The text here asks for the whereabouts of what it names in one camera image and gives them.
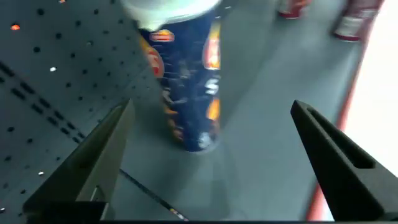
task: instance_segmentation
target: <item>pegboard hole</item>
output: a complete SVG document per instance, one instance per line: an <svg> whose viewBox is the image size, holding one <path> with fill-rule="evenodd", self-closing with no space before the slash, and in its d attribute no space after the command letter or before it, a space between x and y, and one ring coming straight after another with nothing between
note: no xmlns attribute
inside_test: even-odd
<svg viewBox="0 0 398 224"><path fill-rule="evenodd" d="M33 52L35 53L40 53L40 47L34 47Z"/></svg>
<svg viewBox="0 0 398 224"><path fill-rule="evenodd" d="M22 94L19 90L15 89L15 88L11 89L11 93L16 95L21 100L25 100L26 99L25 95Z"/></svg>
<svg viewBox="0 0 398 224"><path fill-rule="evenodd" d="M72 130L76 129L76 127L73 124L71 124L70 122L67 123L67 126L68 126L68 128L70 128Z"/></svg>
<svg viewBox="0 0 398 224"><path fill-rule="evenodd" d="M66 134L66 135L69 135L69 131L68 130L66 130L65 128L61 128L61 132L63 133L63 134Z"/></svg>
<svg viewBox="0 0 398 224"><path fill-rule="evenodd" d="M4 162L9 162L11 161L12 156L6 156L6 158L4 158Z"/></svg>
<svg viewBox="0 0 398 224"><path fill-rule="evenodd" d="M10 27L11 30L19 30L21 27L19 26L18 23L13 23Z"/></svg>
<svg viewBox="0 0 398 224"><path fill-rule="evenodd" d="M37 9L37 15L43 16L44 15L44 10L43 9Z"/></svg>
<svg viewBox="0 0 398 224"><path fill-rule="evenodd" d="M61 113L59 113L58 111L54 111L54 115L56 118L60 119L60 120L64 120L65 118L62 116Z"/></svg>
<svg viewBox="0 0 398 224"><path fill-rule="evenodd" d="M32 109L36 112L38 112L39 114L43 113L43 109L39 108L39 106L37 106L36 104L32 104Z"/></svg>
<svg viewBox="0 0 398 224"><path fill-rule="evenodd" d="M43 99L43 98L40 98L40 99L39 99L39 102L40 102L41 105L43 105L43 106L44 106L45 108L47 108L47 109L49 109L49 108L51 107L50 103L47 102L47 100L45 100L45 99Z"/></svg>
<svg viewBox="0 0 398 224"><path fill-rule="evenodd" d="M75 143L80 144L80 140L77 139L76 137L73 137L72 140L73 140Z"/></svg>
<svg viewBox="0 0 398 224"><path fill-rule="evenodd" d="M60 39L62 38L62 34L61 34L61 33L56 33L56 34L55 34L55 38L56 38L57 40L60 40Z"/></svg>
<svg viewBox="0 0 398 224"><path fill-rule="evenodd" d="M32 87L30 87L27 83L21 82L19 84L26 92L30 93L30 94L35 94L35 91L32 89Z"/></svg>

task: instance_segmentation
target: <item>blue cylindrical can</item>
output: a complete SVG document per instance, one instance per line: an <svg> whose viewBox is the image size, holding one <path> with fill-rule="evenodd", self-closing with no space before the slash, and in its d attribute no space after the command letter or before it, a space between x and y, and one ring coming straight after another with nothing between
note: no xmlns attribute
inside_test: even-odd
<svg viewBox="0 0 398 224"><path fill-rule="evenodd" d="M185 149L215 146L220 131L220 22L215 10L157 31L140 29L140 45L162 89L174 136Z"/></svg>

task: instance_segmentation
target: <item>gray floor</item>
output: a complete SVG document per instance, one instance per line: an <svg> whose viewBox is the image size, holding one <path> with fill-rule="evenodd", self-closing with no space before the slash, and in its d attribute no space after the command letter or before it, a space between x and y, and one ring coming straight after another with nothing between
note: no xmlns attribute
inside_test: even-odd
<svg viewBox="0 0 398 224"><path fill-rule="evenodd" d="M224 1L220 146L184 152L146 102L122 168L191 220L302 220L315 176L289 111L298 99L337 121L361 51L330 37L343 3L313 1L287 21L275 1ZM113 207L117 219L177 219L121 176Z"/></svg>

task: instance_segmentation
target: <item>gray surface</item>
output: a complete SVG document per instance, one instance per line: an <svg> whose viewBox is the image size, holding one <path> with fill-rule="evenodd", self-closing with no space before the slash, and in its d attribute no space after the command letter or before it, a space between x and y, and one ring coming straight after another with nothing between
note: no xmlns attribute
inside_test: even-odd
<svg viewBox="0 0 398 224"><path fill-rule="evenodd" d="M274 1L231 4L219 148L199 156L171 145L156 103L142 108L122 167L192 220L302 220L315 176L290 107L302 100L336 122L361 46L329 35L343 1L314 1L297 21L275 17Z"/></svg>
<svg viewBox="0 0 398 224"><path fill-rule="evenodd" d="M360 51L359 45L328 35L342 3L317 0L307 17L285 21L275 18L275 1L223 2L232 6L228 16L221 13L223 138L219 148L199 156L173 142L159 103L160 88L118 3L0 1L0 62L16 74L0 73L5 79L0 83L0 182L9 184L0 189L0 207L6 208L0 223L17 223L24 200L76 147L72 137L87 135L111 107L129 97L137 123L122 167L188 218L303 218L315 179L289 109L294 99L303 100L336 121ZM43 16L37 15L40 8ZM14 22L21 30L9 29ZM62 33L59 40L57 32ZM87 45L89 40L94 44ZM36 46L39 54L33 53ZM58 68L54 73L49 72L52 66ZM24 91L21 81L35 93ZM10 94L11 88L27 99ZM39 98L51 105L43 114L30 108ZM47 121L55 111L65 117L58 127ZM69 135L60 132L67 122L76 126ZM9 126L15 131L7 132ZM34 142L26 144L28 138ZM8 155L9 162L4 160ZM175 219L120 178L112 201L116 218Z"/></svg>

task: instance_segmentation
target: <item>orange light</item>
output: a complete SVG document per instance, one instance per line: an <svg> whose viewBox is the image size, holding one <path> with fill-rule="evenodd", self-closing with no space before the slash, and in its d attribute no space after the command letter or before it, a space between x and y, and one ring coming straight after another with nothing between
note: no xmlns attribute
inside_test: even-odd
<svg viewBox="0 0 398 224"><path fill-rule="evenodd" d="M14 24L11 26L11 30L19 30L21 27L18 24Z"/></svg>

